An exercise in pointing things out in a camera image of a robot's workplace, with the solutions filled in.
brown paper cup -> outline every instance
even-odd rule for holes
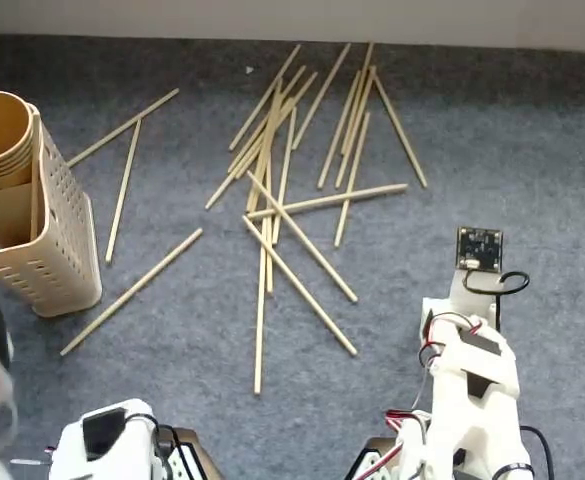
[[[0,188],[31,180],[33,116],[21,98],[0,92]]]

white wire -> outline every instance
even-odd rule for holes
[[[414,402],[412,402],[410,410],[414,410],[416,406],[419,404],[419,401],[421,400],[421,395],[423,395],[423,391],[425,390],[425,384],[428,381],[428,372],[429,370],[426,366],[426,368],[423,369],[423,380],[421,380],[421,387],[419,388],[419,391],[417,392],[416,397],[414,398]]]

pile of chopsticks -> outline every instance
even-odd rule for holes
[[[335,247],[339,247],[343,239],[347,213],[352,200],[391,193],[402,193],[406,190],[406,184],[385,185],[365,190],[354,189],[356,174],[370,124],[370,112],[368,112],[366,108],[373,86],[376,86],[376,89],[381,96],[397,135],[405,148],[407,156],[421,185],[423,188],[427,187],[427,181],[421,170],[421,166],[419,165],[416,155],[403,131],[399,117],[392,106],[383,84],[381,83],[377,67],[371,65],[374,44],[370,44],[367,48],[363,65],[352,80],[343,111],[338,120],[317,183],[318,188],[322,189],[332,165],[333,158],[337,153],[337,149],[340,147],[342,159],[335,182],[335,187],[337,189],[340,188],[343,183],[343,179],[350,164],[350,158],[353,158],[345,192],[314,198],[303,202],[290,204],[284,203],[292,152],[298,148],[303,139],[316,110],[339,71],[350,47],[350,44],[345,45],[339,54],[298,129],[296,126],[297,105],[312,83],[316,80],[317,73],[315,72],[308,76],[305,81],[300,84],[301,86],[298,90],[294,91],[306,70],[305,66],[301,66],[294,76],[287,83],[284,83],[283,77],[299,53],[301,45],[297,45],[294,48],[275,75],[269,87],[264,92],[254,110],[248,116],[247,120],[230,143],[230,151],[235,151],[246,136],[252,124],[255,123],[261,111],[267,106],[267,113],[263,116],[260,123],[258,123],[252,130],[252,133],[247,140],[243,142],[241,148],[238,149],[238,152],[234,155],[230,166],[228,167],[225,180],[212,194],[205,205],[206,210],[210,209],[231,184],[242,178],[244,175],[247,175],[250,178],[252,185],[246,200],[246,215],[243,216],[243,221],[248,230],[261,245],[254,370],[254,393],[257,395],[261,393],[262,388],[265,293],[268,292],[271,294],[274,290],[274,279],[272,276],[273,264],[276,264],[283,274],[291,281],[294,287],[310,304],[325,326],[332,332],[341,345],[351,355],[357,354],[356,348],[292,272],[287,263],[276,252],[275,246],[279,241],[279,231],[281,222],[283,221],[288,225],[301,243],[303,243],[314,259],[321,265],[321,267],[323,267],[326,273],[334,280],[346,297],[354,303],[358,301],[356,294],[334,267],[332,267],[323,254],[314,246],[303,230],[301,230],[298,224],[292,219],[290,214],[321,206],[341,204],[341,214],[339,216],[334,239]],[[286,120],[288,120],[287,141],[285,153],[283,155],[278,195],[275,197],[272,181],[272,144],[277,130],[286,122]],[[258,210],[259,199],[263,199],[265,203],[265,208],[261,210]]]

perforated container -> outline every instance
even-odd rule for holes
[[[42,229],[29,243],[0,249],[0,280],[37,315],[54,317],[98,302],[101,278],[90,198],[38,115],[35,121]]]

black cable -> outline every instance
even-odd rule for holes
[[[424,463],[421,464],[421,466],[416,471],[416,473],[414,475],[412,475],[410,478],[408,478],[408,480],[415,480],[415,479],[419,478],[421,476],[421,472],[423,471],[423,467],[425,467]]]
[[[177,449],[179,452],[179,457],[181,457],[181,461],[183,462],[183,467],[185,468],[185,473],[188,474],[189,480],[194,480],[194,475],[192,475],[192,471],[188,465],[188,462],[185,459],[185,454],[183,453],[183,449],[181,448],[181,440],[179,440],[179,434],[176,433],[176,430],[171,425],[159,425],[159,428],[165,428],[172,433],[172,440],[174,441],[174,448]]]
[[[521,431],[532,432],[539,438],[541,445],[543,445],[543,451],[545,452],[545,462],[548,467],[548,480],[554,480],[554,461],[552,460],[552,451],[550,450],[550,444],[545,439],[543,433],[541,433],[541,430],[529,425],[521,425]]]
[[[525,272],[521,272],[521,271],[512,271],[512,272],[507,272],[504,273],[503,275],[501,275],[499,277],[499,283],[505,283],[505,281],[508,278],[512,278],[512,277],[521,277],[523,279],[523,281],[517,285],[516,287],[510,288],[510,289],[506,289],[506,290],[483,290],[481,288],[474,288],[474,287],[470,287],[468,285],[468,279],[470,278],[470,275],[472,275],[472,272],[475,272],[476,270],[468,270],[468,273],[465,274],[465,277],[463,277],[463,286],[465,287],[465,289],[468,292],[471,293],[476,293],[477,295],[493,295],[496,299],[495,303],[496,303],[496,319],[495,319],[495,326],[496,326],[496,331],[500,332],[501,331],[501,297],[505,296],[505,295],[514,295],[515,293],[519,293],[521,290],[524,290],[525,288],[527,288],[527,286],[530,284],[530,276],[525,273]]]
[[[499,480],[503,475],[514,470],[527,470],[528,472],[532,472],[532,477],[534,477],[534,469],[529,463],[511,463],[510,465],[499,468],[492,477],[492,480]]]
[[[163,453],[161,453],[161,446],[159,445],[159,428],[160,428],[159,422],[157,421],[156,418],[154,418],[150,414],[133,413],[129,417],[125,418],[125,423],[128,423],[130,420],[133,420],[135,418],[144,418],[145,420],[149,420],[150,422],[152,422],[152,424],[154,425],[154,430],[152,431],[152,442],[154,443],[154,450],[155,450],[156,454],[159,456],[159,458],[161,458],[161,463],[163,463],[163,468],[165,468],[165,471],[168,475],[168,480],[173,480],[174,477],[172,474],[172,465],[170,465],[170,462],[168,461],[168,459],[165,458]]]

